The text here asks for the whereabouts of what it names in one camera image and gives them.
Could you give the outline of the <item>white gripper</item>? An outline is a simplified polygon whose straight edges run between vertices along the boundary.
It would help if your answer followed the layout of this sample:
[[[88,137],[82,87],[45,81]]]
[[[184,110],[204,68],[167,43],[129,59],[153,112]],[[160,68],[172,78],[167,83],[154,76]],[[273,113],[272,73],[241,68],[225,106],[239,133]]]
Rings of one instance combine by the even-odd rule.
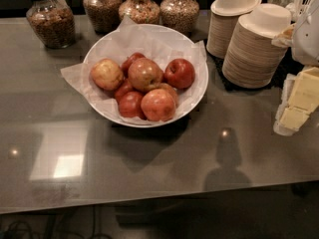
[[[296,22],[275,36],[271,44],[291,47],[292,58],[307,65],[296,76],[288,74],[282,89],[273,129],[293,135],[319,108],[319,0],[310,0]]]

